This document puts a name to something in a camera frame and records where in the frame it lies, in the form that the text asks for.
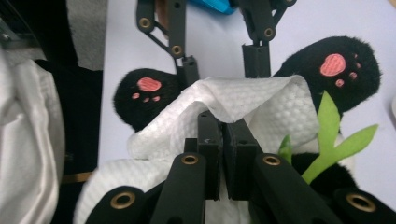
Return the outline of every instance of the white fabric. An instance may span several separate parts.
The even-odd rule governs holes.
[[[153,188],[165,180],[185,138],[197,137],[197,116],[210,110],[222,122],[245,119],[263,151],[276,152],[290,134],[295,147],[313,139],[318,120],[309,89],[300,76],[284,78],[220,78],[197,81],[144,130],[128,141],[130,160],[105,163],[87,182],[78,201],[75,222],[84,223],[110,190],[122,185]],[[206,204],[205,223],[249,223],[246,202]]]
[[[63,165],[52,75],[33,61],[9,69],[0,49],[0,223],[50,223]]]

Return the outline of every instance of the plush toy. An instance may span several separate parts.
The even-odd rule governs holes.
[[[291,55],[283,62],[274,77],[292,75],[305,78],[317,112],[323,95],[328,93],[328,98],[332,99],[334,107],[322,109],[332,112],[325,113],[321,119],[332,119],[332,114],[335,114],[332,121],[335,128],[321,126],[333,130],[333,133],[326,133],[329,136],[323,138],[322,135],[322,142],[330,141],[334,146],[343,113],[378,91],[381,73],[374,52],[368,44],[357,38],[334,36],[322,39]],[[114,96],[114,106],[124,122],[130,124],[136,131],[140,131],[174,101],[180,92],[177,76],[152,69],[138,69],[127,74],[120,83]],[[368,140],[371,140],[376,130],[376,127],[370,128],[368,132],[371,137]],[[350,156],[362,150],[368,143],[359,145],[356,149],[342,148],[344,151],[353,151],[343,156]],[[319,154],[293,155],[292,165],[308,179],[307,182],[314,190],[331,198],[336,189],[357,187],[348,170],[337,164],[343,158],[336,159],[330,164],[317,168],[317,170],[326,168],[320,175],[306,174],[306,171],[309,171],[308,167],[317,163],[314,161],[323,161],[323,156]]]

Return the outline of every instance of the embroidered paw print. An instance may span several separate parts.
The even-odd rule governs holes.
[[[361,69],[361,64],[358,62],[358,54],[354,54],[355,59],[355,68],[356,71],[350,72],[348,77],[350,80],[354,81],[358,78],[357,71]],[[320,73],[325,77],[335,77],[342,74],[347,68],[347,62],[343,55],[334,53],[330,54],[324,60],[323,65],[320,67]],[[338,88],[342,88],[345,84],[345,80],[342,78],[338,78],[335,81],[335,86]]]
[[[152,79],[151,77],[142,77],[137,81],[137,88],[141,92],[134,92],[131,96],[133,100],[141,100],[143,103],[149,101],[159,102],[161,100],[160,95],[156,95],[154,92],[159,90],[162,83],[158,80]]]

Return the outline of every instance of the white garment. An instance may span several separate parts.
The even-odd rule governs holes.
[[[0,49],[0,223],[50,223],[64,166],[64,124],[52,75],[10,69]]]
[[[287,134],[297,147],[318,132],[317,113],[300,76],[199,80],[130,137],[131,159],[111,161],[95,171],[80,194],[75,222],[85,223],[102,197],[116,187],[148,191],[164,181],[173,158],[183,152],[185,138],[197,137],[197,117],[206,110],[222,122],[245,119],[265,152],[276,153]],[[229,201],[226,195],[222,188],[220,202],[207,202],[205,223],[248,224],[247,202]]]

